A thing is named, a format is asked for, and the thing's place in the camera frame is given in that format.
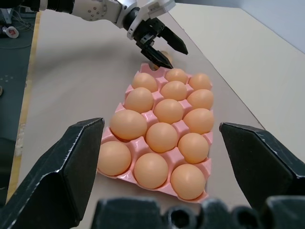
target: pink egg tray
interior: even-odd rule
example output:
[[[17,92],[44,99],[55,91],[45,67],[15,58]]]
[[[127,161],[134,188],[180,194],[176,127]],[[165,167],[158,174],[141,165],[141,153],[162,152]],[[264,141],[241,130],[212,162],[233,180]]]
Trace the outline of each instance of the pink egg tray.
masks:
[[[163,67],[159,68],[156,71],[152,71],[147,63],[143,63],[141,65],[140,73],[150,74],[151,76],[153,76],[155,78],[157,85],[158,85],[158,91],[152,93],[153,98],[154,98],[154,104],[153,104],[152,110],[142,113],[142,115],[144,116],[144,118],[146,119],[146,122],[147,122],[147,129],[149,129],[149,127],[151,127],[153,124],[158,122],[157,117],[153,114],[153,109],[160,101],[162,101],[164,99],[163,96],[160,94],[160,90],[168,82],[164,77],[168,71],[169,71],[169,69],[163,68]],[[189,79],[191,78],[192,75],[187,74],[187,76],[188,76],[188,81],[189,81]],[[189,84],[186,84],[186,87],[187,87],[187,96],[189,96],[193,92],[193,88]],[[127,88],[127,91],[125,92],[125,98],[128,95],[128,93],[132,90],[133,90],[132,86],[129,85]],[[179,101],[179,103],[183,106],[183,109],[184,109],[183,116],[185,116],[188,112],[190,112],[193,109],[192,106],[187,102],[186,99]],[[118,112],[118,111],[124,110],[124,109],[125,109],[124,104],[120,103],[115,112]],[[182,136],[184,136],[185,134],[189,133],[189,128],[184,123],[183,120],[181,120],[177,123],[173,123],[172,126],[177,131],[179,139]],[[207,134],[204,134],[203,137],[207,140],[209,146],[211,146],[211,144],[213,142],[213,133],[209,132]],[[103,174],[104,176],[107,176],[110,178],[122,179],[122,180],[134,183],[134,184],[142,187],[141,185],[139,185],[137,183],[137,181],[133,175],[133,168],[134,168],[135,162],[144,154],[154,153],[149,148],[149,146],[146,144],[144,137],[141,136],[141,137],[131,140],[131,141],[122,140],[122,139],[119,139],[116,136],[114,136],[113,133],[111,132],[110,128],[107,127],[103,132],[101,144],[109,142],[109,141],[123,142],[129,148],[129,150],[132,154],[131,165],[126,172],[124,172],[121,175],[114,176],[114,177],[107,176],[107,175],[103,174],[102,172],[100,172],[99,170],[98,170],[98,172],[100,174]],[[161,153],[161,154],[158,153],[158,154],[161,155],[167,162],[169,173],[168,173],[167,180],[161,187],[156,188],[156,189],[149,189],[149,190],[163,192],[163,193],[166,193],[166,194],[179,198],[178,195],[173,190],[172,185],[170,183],[171,174],[172,174],[173,170],[175,168],[177,168],[178,166],[180,166],[182,164],[188,164],[188,163],[185,161],[185,159],[184,159],[183,155],[180,153],[178,147],[175,147],[174,149],[167,151],[165,153]],[[205,180],[207,181],[208,177],[211,174],[211,166],[212,166],[211,159],[206,158],[203,162],[198,163],[198,164],[193,164],[193,165],[198,167],[202,171],[202,173],[205,177]],[[200,203],[207,197],[208,197],[208,194],[204,191],[199,197],[197,197],[196,199],[193,199],[193,200],[184,200],[184,199],[180,199],[180,198],[179,199],[182,201],[185,201],[185,202]]]

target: small object on floor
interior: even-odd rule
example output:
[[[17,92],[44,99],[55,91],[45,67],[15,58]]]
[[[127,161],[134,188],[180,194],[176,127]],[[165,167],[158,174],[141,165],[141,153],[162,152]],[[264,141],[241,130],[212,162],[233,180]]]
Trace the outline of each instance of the small object on floor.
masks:
[[[19,36],[18,30],[14,26],[2,26],[0,34],[5,35],[3,37],[17,38]]]

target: beige table surface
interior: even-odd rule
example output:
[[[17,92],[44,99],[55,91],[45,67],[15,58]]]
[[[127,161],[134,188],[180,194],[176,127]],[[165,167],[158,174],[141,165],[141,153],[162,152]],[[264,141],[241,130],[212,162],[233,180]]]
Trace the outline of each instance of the beige table surface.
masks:
[[[286,1],[243,2],[257,6]],[[294,2],[305,4],[305,1]],[[268,10],[268,7],[258,7],[257,10]],[[282,10],[292,12],[291,8]],[[277,22],[285,20],[284,13],[278,17],[272,15],[274,13],[276,9],[265,16]],[[170,14],[260,123],[295,156],[305,161],[305,106],[300,105],[305,98],[305,53],[242,9],[177,4]],[[294,24],[305,26],[297,21]],[[280,28],[291,34],[283,21]],[[296,39],[302,37],[302,31],[305,34],[305,27],[298,31],[300,34],[295,36]]]
[[[170,50],[160,39],[154,47],[172,53],[174,66],[188,73],[207,73],[213,82],[215,126],[210,150],[213,168],[207,192],[211,197],[221,198],[230,207],[247,205],[234,178],[218,126],[220,122],[261,126],[175,20],[169,14],[160,19],[184,40],[189,55]],[[86,22],[68,14],[44,12],[40,22],[19,183],[68,126],[94,117],[103,117],[108,125],[128,84],[145,61],[135,42],[127,39],[126,31],[117,29],[108,21]],[[185,204],[163,193],[97,175],[84,219],[78,228],[90,228],[98,199],[126,196],[154,197],[162,210]],[[196,204],[187,205],[198,209]]]

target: cable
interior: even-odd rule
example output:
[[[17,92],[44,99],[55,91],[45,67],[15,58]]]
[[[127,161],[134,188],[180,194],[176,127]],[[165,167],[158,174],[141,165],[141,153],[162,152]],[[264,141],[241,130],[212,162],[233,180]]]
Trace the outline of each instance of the cable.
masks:
[[[12,15],[12,17],[14,19],[16,19],[21,25],[23,25],[26,28],[26,29],[24,29],[24,28],[20,28],[20,27],[17,28],[16,27],[17,30],[20,30],[20,31],[34,30],[33,25],[31,23],[26,22],[25,20],[23,20],[18,11],[14,10],[14,9],[12,9],[12,11],[14,11],[19,16],[19,18],[15,17],[14,15]]]
[[[28,45],[25,45],[25,46],[14,47],[14,48],[0,47],[0,49],[24,49],[24,48],[30,47],[31,45],[32,44],[28,44]]]

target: table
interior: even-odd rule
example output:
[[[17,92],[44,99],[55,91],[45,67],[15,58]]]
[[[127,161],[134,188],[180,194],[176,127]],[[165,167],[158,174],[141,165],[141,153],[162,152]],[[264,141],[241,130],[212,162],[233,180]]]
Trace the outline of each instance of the table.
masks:
[[[160,19],[184,40],[189,55],[173,52],[160,39],[154,46],[169,51],[174,57],[174,66],[188,73],[205,72],[213,82],[215,126],[210,150],[213,168],[207,192],[211,197],[221,198],[229,207],[247,205],[234,178],[218,126],[220,122],[261,126],[175,20],[169,14]],[[123,100],[128,84],[141,63],[146,61],[134,41],[126,38],[126,31],[119,30],[108,21],[86,22],[68,14],[44,12],[19,182],[68,126],[94,117],[103,117],[108,125],[116,106]],[[84,219],[78,228],[90,228],[98,199],[126,196],[154,197],[162,211],[169,206],[186,204],[163,193],[97,175]],[[186,205],[198,210],[196,204]]]

